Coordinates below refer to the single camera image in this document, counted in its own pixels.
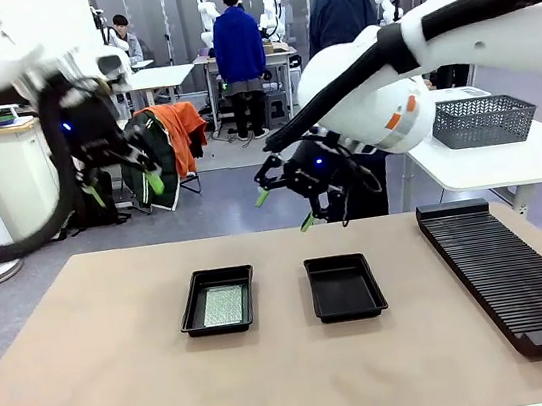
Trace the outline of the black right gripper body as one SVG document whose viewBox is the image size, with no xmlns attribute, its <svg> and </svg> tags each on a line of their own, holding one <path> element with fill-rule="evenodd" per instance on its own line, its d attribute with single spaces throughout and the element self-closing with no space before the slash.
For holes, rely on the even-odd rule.
<svg viewBox="0 0 542 406">
<path fill-rule="evenodd" d="M 287 188 L 310 198 L 342 188 L 346 175 L 343 156 L 316 141 L 302 141 L 283 166 Z"/>
</svg>

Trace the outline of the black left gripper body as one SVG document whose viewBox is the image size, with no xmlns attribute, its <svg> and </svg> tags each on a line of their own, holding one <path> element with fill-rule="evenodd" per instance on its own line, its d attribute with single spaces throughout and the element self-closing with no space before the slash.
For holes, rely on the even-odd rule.
<svg viewBox="0 0 542 406">
<path fill-rule="evenodd" d="M 111 88 L 102 79 L 57 79 L 50 80 L 48 86 L 57 94 L 60 128 L 80 170 L 121 165 L 132 149 L 142 150 L 139 137 L 129 135 L 117 124 Z"/>
</svg>

